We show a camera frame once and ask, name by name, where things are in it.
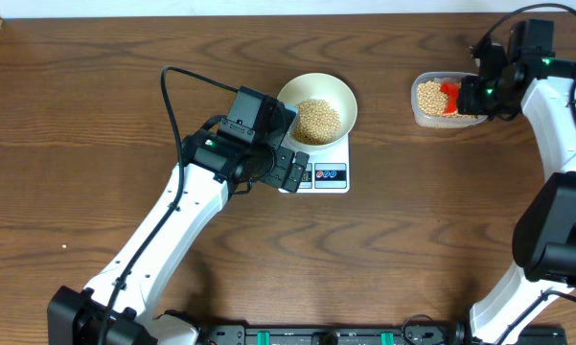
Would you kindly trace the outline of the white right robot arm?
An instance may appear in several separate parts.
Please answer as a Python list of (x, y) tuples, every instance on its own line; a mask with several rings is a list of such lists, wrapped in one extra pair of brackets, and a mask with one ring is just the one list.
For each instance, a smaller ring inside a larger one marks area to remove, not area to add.
[(515, 344), (576, 289), (576, 63), (556, 58), (553, 32), (553, 22), (530, 19), (513, 25), (506, 47), (484, 35), (472, 47), (479, 72), (461, 81), (460, 113), (526, 117), (545, 178), (515, 227), (510, 268), (470, 309), (468, 343)]

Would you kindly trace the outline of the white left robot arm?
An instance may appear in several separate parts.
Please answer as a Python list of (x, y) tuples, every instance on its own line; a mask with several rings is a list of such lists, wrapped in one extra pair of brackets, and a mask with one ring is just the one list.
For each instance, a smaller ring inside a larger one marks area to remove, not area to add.
[(61, 287), (47, 309), (52, 344), (194, 344), (199, 328), (157, 305), (205, 225), (240, 185), (297, 191), (309, 157), (285, 146), (298, 110), (241, 87), (228, 115), (180, 145), (181, 162), (116, 257), (82, 291)]

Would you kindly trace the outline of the red measuring scoop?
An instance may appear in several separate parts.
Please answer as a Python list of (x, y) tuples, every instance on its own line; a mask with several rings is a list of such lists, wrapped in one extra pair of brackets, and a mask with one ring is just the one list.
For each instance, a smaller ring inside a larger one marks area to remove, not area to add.
[(445, 114), (457, 114), (457, 101), (460, 94), (460, 84), (457, 82), (444, 81), (441, 83), (440, 91), (447, 97)]

